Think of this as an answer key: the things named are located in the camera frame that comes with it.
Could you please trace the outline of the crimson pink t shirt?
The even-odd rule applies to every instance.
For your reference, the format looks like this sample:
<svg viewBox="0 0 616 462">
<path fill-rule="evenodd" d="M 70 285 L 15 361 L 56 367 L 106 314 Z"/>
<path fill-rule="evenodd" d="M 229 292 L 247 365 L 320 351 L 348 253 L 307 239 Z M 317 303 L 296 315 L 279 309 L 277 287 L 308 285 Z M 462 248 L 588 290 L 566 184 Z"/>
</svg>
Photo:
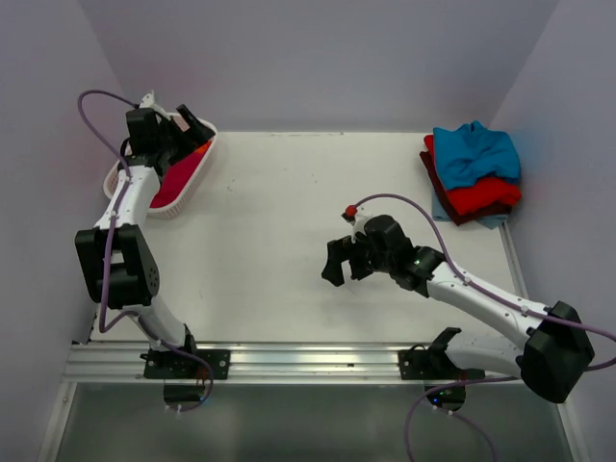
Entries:
<svg viewBox="0 0 616 462">
<path fill-rule="evenodd" d="M 178 214 L 183 208 L 183 203 L 189 199 L 193 189 L 200 182 L 200 175 L 210 149 L 211 147 L 206 153 L 194 151 L 168 170 L 160 190 L 151 201 L 150 215 L 172 217 Z"/>
</svg>

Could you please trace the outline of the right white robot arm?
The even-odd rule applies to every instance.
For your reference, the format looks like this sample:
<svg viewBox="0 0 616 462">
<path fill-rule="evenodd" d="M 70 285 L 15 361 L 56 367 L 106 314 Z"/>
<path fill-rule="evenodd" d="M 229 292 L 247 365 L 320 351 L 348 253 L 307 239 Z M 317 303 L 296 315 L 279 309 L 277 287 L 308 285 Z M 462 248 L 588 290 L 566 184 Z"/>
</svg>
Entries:
<svg viewBox="0 0 616 462">
<path fill-rule="evenodd" d="M 477 337 L 447 327 L 427 346 L 398 353 L 403 379 L 473 380 L 489 372 L 522 380 L 547 401 L 562 403 L 595 357 L 575 308 L 517 297 L 451 265 L 443 252 L 412 244 L 390 216 L 367 218 L 350 236 L 327 244 L 322 279 L 335 287 L 350 277 L 384 273 L 403 290 L 461 310 L 495 329 Z"/>
</svg>

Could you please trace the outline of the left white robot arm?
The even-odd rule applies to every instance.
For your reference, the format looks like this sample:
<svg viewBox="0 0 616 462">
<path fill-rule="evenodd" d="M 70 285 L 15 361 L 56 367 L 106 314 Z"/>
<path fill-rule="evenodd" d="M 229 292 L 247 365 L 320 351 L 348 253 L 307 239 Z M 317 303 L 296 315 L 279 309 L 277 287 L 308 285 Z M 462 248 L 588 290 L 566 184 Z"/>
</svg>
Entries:
<svg viewBox="0 0 616 462">
<path fill-rule="evenodd" d="M 170 114 L 141 102 L 127 112 L 129 137 L 119 152 L 116 189 L 96 224 L 80 230 L 75 246 L 90 298 L 98 303 L 98 329 L 131 320 L 147 338 L 148 361 L 178 377 L 194 375 L 200 355 L 190 329 L 160 295 L 160 273 L 142 227 L 169 171 L 209 146 L 217 131 L 180 105 Z"/>
</svg>

